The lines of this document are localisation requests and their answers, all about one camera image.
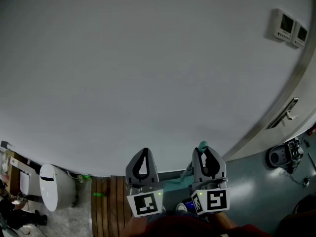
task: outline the wooden floor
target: wooden floor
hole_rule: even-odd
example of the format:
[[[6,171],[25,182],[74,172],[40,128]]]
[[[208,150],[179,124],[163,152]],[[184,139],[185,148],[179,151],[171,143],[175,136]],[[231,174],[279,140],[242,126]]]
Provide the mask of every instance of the wooden floor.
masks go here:
[[[96,197],[94,192],[106,194]],[[93,177],[91,218],[93,237],[119,237],[131,217],[124,176]]]

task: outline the shoe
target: shoe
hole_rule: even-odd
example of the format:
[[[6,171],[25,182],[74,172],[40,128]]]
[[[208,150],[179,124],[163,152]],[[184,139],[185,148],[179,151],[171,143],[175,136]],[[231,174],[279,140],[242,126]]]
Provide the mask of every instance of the shoe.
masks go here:
[[[46,226],[46,224],[47,224],[47,216],[43,215],[41,216],[41,225]]]
[[[176,212],[177,211],[185,211],[185,212],[187,212],[188,210],[187,210],[186,206],[183,203],[179,203],[177,205],[177,207],[176,207]]]

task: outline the thermostat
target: thermostat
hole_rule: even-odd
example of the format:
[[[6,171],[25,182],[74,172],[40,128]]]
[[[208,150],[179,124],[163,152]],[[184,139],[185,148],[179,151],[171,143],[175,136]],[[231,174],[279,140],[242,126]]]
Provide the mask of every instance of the thermostat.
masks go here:
[[[307,39],[307,30],[296,21],[294,32],[292,34],[292,44],[297,47],[304,47]]]
[[[291,42],[295,21],[280,9],[276,10],[275,31],[273,35],[286,42]]]

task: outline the red clothing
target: red clothing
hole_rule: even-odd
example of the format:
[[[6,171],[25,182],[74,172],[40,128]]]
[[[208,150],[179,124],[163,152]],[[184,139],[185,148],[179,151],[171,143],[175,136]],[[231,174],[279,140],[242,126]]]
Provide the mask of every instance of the red clothing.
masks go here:
[[[157,219],[146,227],[146,231],[140,237],[219,237],[220,234],[228,234],[229,237],[271,237],[253,225],[219,233],[215,232],[209,224],[185,216],[168,216]]]

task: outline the door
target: door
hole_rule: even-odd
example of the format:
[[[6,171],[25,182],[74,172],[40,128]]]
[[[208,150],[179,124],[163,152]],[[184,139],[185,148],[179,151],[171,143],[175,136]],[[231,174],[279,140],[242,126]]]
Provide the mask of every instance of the door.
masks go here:
[[[302,59],[297,65],[287,88],[278,97],[270,112],[224,156],[224,160],[243,158],[279,145],[298,135],[298,132],[303,132],[306,124],[310,123],[308,121],[313,120],[316,113],[315,43],[316,20],[313,18],[309,32],[309,42],[305,46]],[[290,114],[283,115],[282,122],[279,122],[273,128],[269,128],[273,126],[272,124],[284,113],[295,98],[298,98],[298,101],[291,109]]]

